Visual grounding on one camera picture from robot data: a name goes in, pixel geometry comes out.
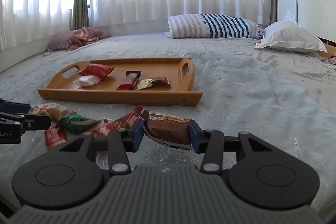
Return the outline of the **brown wafer pack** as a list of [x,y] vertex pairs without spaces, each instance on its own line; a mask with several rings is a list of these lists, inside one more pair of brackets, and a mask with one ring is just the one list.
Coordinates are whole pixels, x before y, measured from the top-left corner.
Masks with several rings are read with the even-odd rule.
[[150,112],[145,134],[151,140],[175,149],[191,150],[189,118]]

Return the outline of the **pink bread pack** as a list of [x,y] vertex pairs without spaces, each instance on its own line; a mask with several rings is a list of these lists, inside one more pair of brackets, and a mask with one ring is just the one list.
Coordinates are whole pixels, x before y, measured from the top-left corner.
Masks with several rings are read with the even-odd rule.
[[49,116],[52,121],[57,122],[65,115],[72,113],[75,111],[55,102],[36,105],[29,110],[29,114]]

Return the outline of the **green pea snack bag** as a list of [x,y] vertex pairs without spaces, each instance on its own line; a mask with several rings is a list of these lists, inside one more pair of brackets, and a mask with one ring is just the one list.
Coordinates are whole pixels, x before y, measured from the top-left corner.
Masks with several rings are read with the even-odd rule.
[[57,128],[62,128],[73,134],[81,134],[92,126],[98,124],[100,120],[86,118],[76,113],[69,113],[63,116],[56,124]]

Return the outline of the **long red chocolate bar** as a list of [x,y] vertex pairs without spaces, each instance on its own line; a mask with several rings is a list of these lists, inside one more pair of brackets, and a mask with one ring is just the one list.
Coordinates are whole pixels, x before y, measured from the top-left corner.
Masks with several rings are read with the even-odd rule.
[[141,71],[126,71],[126,77],[116,90],[133,90],[141,77]]

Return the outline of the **gold red candy bag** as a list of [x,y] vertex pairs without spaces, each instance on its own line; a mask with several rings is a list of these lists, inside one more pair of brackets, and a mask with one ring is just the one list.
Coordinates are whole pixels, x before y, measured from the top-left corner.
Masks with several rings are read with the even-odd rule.
[[138,80],[136,84],[137,90],[155,88],[158,86],[170,86],[168,77],[153,77],[149,79]]

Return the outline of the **white mochi cake pack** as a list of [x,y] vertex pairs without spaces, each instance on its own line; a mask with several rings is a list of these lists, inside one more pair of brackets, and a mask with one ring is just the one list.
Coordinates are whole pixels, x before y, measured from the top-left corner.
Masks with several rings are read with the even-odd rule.
[[100,77],[97,77],[97,76],[87,75],[87,76],[81,76],[78,79],[78,81],[79,81],[80,86],[85,88],[85,87],[90,87],[90,86],[94,86],[98,84],[101,81],[101,79]]

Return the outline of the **red crinkled snack bag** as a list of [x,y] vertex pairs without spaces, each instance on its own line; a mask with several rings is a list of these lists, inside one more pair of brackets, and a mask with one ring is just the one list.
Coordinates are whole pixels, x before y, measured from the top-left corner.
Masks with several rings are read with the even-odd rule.
[[110,73],[114,70],[114,66],[109,67],[103,64],[90,64],[86,66],[84,69],[77,72],[78,75],[81,76],[96,76],[101,80],[105,79]]

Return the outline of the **red Biscoff biscuit pack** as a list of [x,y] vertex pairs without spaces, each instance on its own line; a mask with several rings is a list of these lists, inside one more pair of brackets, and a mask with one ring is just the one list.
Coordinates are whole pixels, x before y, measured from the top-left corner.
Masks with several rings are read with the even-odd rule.
[[52,125],[49,129],[45,131],[45,140],[47,150],[50,151],[59,145],[67,142],[66,133],[62,128]]

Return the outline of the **wooden serving tray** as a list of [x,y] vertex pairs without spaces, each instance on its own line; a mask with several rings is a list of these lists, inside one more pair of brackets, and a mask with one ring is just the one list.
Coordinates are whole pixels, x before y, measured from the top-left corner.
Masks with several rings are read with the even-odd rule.
[[[112,67],[105,79],[90,87],[82,87],[79,72],[91,64]],[[141,79],[167,77],[169,84],[142,90],[120,90],[118,86],[128,71],[140,71]],[[68,65],[50,80],[45,88],[38,89],[46,100],[153,105],[196,106],[203,93],[194,91],[194,64],[183,57],[151,57],[130,59],[84,60]]]

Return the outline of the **mauve pillow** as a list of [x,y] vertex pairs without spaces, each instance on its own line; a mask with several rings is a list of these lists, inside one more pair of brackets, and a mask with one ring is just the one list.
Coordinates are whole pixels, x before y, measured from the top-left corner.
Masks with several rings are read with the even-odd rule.
[[49,42],[46,50],[47,51],[61,51],[67,50],[68,48],[68,36],[70,36],[74,31],[66,31],[62,32],[61,34],[52,36],[51,41]]

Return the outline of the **grey bedspread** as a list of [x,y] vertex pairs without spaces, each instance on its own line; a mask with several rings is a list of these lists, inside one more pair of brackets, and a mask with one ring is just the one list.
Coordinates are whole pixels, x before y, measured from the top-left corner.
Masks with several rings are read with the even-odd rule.
[[108,38],[71,52],[39,55],[1,73],[1,98],[31,105],[60,69],[93,59],[190,57],[196,107],[150,111],[194,119],[226,135],[248,131],[310,164],[321,186],[312,206],[335,198],[335,66],[316,55],[256,50],[251,39],[169,39],[162,34]]

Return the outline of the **pink blanket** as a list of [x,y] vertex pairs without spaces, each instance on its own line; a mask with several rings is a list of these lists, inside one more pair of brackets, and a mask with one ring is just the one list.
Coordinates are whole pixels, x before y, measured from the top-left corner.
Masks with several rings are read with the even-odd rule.
[[110,34],[92,27],[83,27],[73,31],[68,37],[67,51],[73,51],[80,47],[98,42],[101,39],[109,38]]

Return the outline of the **striped pillow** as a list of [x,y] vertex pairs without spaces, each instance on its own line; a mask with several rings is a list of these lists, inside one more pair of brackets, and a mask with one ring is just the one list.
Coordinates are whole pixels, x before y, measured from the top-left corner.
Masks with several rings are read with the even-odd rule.
[[171,39],[250,38],[262,39],[264,30],[248,19],[221,14],[183,14],[168,19]]

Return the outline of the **white pillow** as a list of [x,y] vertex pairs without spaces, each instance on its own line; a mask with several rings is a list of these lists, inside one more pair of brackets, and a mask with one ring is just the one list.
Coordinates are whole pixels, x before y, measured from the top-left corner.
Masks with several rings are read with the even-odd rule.
[[264,29],[264,36],[260,42],[255,44],[255,49],[295,53],[327,53],[324,43],[304,29],[291,11],[287,12],[284,20],[274,22]]

